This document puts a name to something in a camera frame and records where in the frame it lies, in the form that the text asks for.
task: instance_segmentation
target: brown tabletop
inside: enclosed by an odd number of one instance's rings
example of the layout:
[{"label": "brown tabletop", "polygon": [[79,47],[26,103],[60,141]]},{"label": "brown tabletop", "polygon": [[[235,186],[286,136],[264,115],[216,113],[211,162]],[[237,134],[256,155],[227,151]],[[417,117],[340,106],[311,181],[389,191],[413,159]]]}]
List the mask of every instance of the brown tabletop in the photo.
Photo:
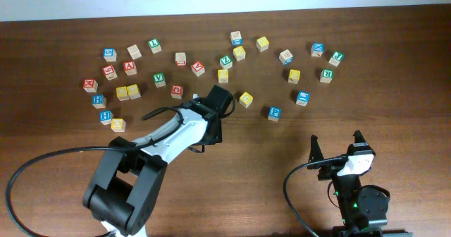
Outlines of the brown tabletop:
[{"label": "brown tabletop", "polygon": [[[308,160],[312,134],[324,156],[334,157],[346,153],[357,129],[376,152],[362,184],[392,194],[386,229],[449,236],[450,25],[449,5],[0,23],[0,183],[4,189],[21,164],[40,154],[152,132],[172,114],[144,122],[142,115],[193,93],[206,96],[218,84],[219,59],[232,56],[230,32],[239,30],[246,59],[234,60],[222,86],[254,101],[247,109],[238,104],[223,121],[223,143],[204,154],[185,151],[168,166],[146,224],[150,236],[305,233],[283,198],[283,179]],[[262,36],[270,44],[259,52]],[[153,38],[162,52],[151,53]],[[325,44],[321,58],[310,57],[313,42]],[[137,75],[128,76],[122,63],[131,60],[133,44],[142,57],[135,60]],[[112,63],[118,78],[111,81],[101,72],[108,64],[104,47],[118,52]],[[278,55],[286,49],[294,60],[284,66]],[[189,66],[177,67],[178,51],[188,65],[201,61],[206,73],[197,77]],[[345,55],[338,67],[328,63],[333,51]],[[287,83],[290,68],[301,71],[297,85]],[[319,82],[323,68],[335,71],[330,84]],[[158,72],[165,87],[152,80]],[[96,79],[107,109],[126,121],[124,133],[99,122],[101,110],[82,89],[85,78]],[[120,102],[115,88],[135,83],[142,97]],[[171,98],[174,84],[183,85],[183,100]],[[310,93],[306,107],[295,104],[300,90]],[[267,119],[269,107],[282,109],[277,123]],[[50,236],[104,233],[81,203],[101,156],[74,153],[31,166],[13,189],[18,216]],[[327,198],[328,182],[316,175],[301,170],[290,179],[294,206],[318,231],[342,225]],[[24,236],[0,196],[0,235]]]}]

